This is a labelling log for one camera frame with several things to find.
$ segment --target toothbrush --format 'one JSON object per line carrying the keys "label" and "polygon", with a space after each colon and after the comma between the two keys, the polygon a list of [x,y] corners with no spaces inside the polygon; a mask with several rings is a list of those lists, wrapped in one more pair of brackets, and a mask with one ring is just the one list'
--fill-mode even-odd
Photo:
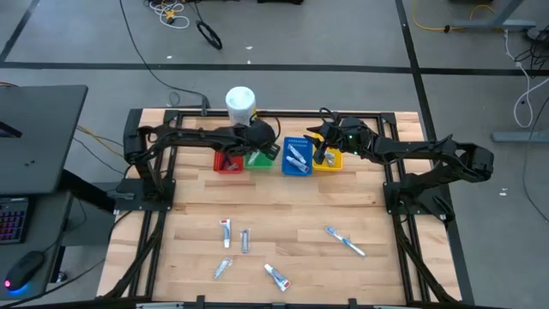
{"label": "toothbrush", "polygon": [[362,250],[360,250],[356,245],[353,245],[351,243],[351,241],[349,241],[348,239],[345,239],[345,238],[341,237],[340,235],[338,235],[335,232],[333,227],[326,227],[326,232],[328,232],[328,234],[330,234],[330,235],[336,237],[337,239],[339,239],[340,242],[342,242],[343,244],[350,246],[353,250],[355,250],[355,252],[357,252],[361,256],[363,256],[363,257],[366,256],[365,253]]}

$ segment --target wooden table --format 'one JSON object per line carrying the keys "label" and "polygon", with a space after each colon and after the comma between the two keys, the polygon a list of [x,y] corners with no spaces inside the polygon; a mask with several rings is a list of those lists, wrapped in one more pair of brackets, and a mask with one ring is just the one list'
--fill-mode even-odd
{"label": "wooden table", "polygon": [[[145,109],[141,125],[159,125],[163,116],[163,109]],[[395,116],[401,141],[424,139],[418,113]],[[276,128],[272,118],[264,120]],[[284,136],[302,136],[306,127],[321,123],[318,118],[280,121],[279,143]],[[376,130],[373,121],[366,123]],[[187,128],[223,125],[229,125],[228,118],[184,118]],[[393,223],[384,205],[382,166],[344,154],[341,171],[302,178],[282,175],[281,155],[270,170],[235,175],[213,172],[213,160],[211,149],[178,150],[177,189],[166,218],[154,300],[195,301],[197,295],[206,295],[206,301],[213,302],[346,304],[356,298],[359,304],[405,304]],[[405,166],[408,173],[430,170],[429,161],[405,160]],[[142,217],[136,211],[114,230],[98,294],[109,291],[133,260]],[[223,247],[221,219],[232,220],[229,249]],[[416,222],[425,263],[459,299],[443,224],[430,215],[416,216]],[[349,237],[367,257],[327,235],[323,229],[328,225]],[[239,232],[244,228],[251,229],[248,254],[240,252]],[[212,275],[224,257],[231,257],[233,265],[215,281]],[[285,293],[263,268],[266,263],[292,282]],[[412,262],[408,264],[414,298],[419,300],[416,271]],[[146,262],[141,293],[147,268]]]}

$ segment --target red basket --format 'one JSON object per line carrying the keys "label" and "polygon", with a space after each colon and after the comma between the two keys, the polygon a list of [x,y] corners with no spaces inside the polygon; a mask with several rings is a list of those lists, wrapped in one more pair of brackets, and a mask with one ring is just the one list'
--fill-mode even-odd
{"label": "red basket", "polygon": [[225,154],[221,152],[215,152],[214,156],[214,171],[217,173],[241,173],[244,170],[244,158],[243,157],[230,157],[231,162],[233,164],[238,165],[236,169],[233,169],[232,171],[228,171],[227,168],[230,166],[230,164],[225,164],[223,169],[221,169],[221,166],[223,165],[223,159],[225,159]]}

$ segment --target gray floor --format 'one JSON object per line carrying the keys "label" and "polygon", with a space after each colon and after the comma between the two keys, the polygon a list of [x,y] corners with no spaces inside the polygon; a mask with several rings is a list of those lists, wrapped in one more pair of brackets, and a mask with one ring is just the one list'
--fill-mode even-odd
{"label": "gray floor", "polygon": [[[498,8],[503,0],[494,0]],[[0,45],[6,41],[30,0],[0,0]],[[141,1],[124,0],[130,25],[144,57],[158,64],[351,64],[409,66],[395,3],[384,0],[305,1],[258,5],[204,2],[201,12],[224,40],[225,49],[208,46],[191,26],[172,30]],[[420,67],[512,69],[504,55],[503,35],[488,32],[428,32],[412,23],[412,0],[404,0]],[[467,19],[472,4],[418,0],[418,21],[442,27],[452,19]],[[517,18],[549,23],[547,1],[525,2]],[[191,10],[185,11],[194,23]],[[478,11],[476,18],[490,14]],[[528,46],[518,33],[510,48],[518,53]],[[120,16],[118,2],[109,0],[41,0],[7,59],[9,62],[138,63]],[[409,74],[161,71],[159,77],[174,85],[205,93],[213,107],[222,107],[226,91],[245,85],[256,92],[266,108],[359,109],[419,111],[413,78]],[[169,89],[142,70],[0,70],[0,80],[19,85],[85,84],[90,90],[80,124],[97,134],[121,140],[127,111],[132,107],[165,106]],[[512,106],[524,92],[520,76],[423,76],[437,136],[453,133],[457,141],[476,142],[496,155],[492,179],[481,184],[456,183],[450,188],[465,258],[479,305],[541,308],[549,300],[549,225],[524,196],[522,145],[490,141],[495,130],[514,130]],[[534,80],[540,82],[542,77]],[[534,109],[549,95],[549,86],[532,95]],[[182,95],[185,104],[196,98]],[[524,106],[519,112],[525,115]],[[539,125],[549,124],[542,118]],[[124,162],[91,138],[77,135],[101,158],[118,169]],[[527,182],[533,199],[549,213],[545,188],[549,173],[546,146],[533,146],[528,157]],[[103,167],[80,145],[70,150],[69,170],[92,182],[115,181],[118,174]],[[507,196],[499,195],[506,189]],[[74,208],[74,216],[80,215]],[[101,217],[105,227],[112,218]],[[68,249],[63,269],[77,274],[105,256],[106,243],[91,242]],[[38,300],[37,303],[85,300],[95,294],[101,270]]]}

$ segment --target rgb keyboard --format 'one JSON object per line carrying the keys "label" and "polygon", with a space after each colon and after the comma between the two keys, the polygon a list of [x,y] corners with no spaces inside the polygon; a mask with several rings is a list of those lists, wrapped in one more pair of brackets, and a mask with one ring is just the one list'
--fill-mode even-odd
{"label": "rgb keyboard", "polygon": [[0,197],[0,245],[23,242],[28,211],[28,198]]}

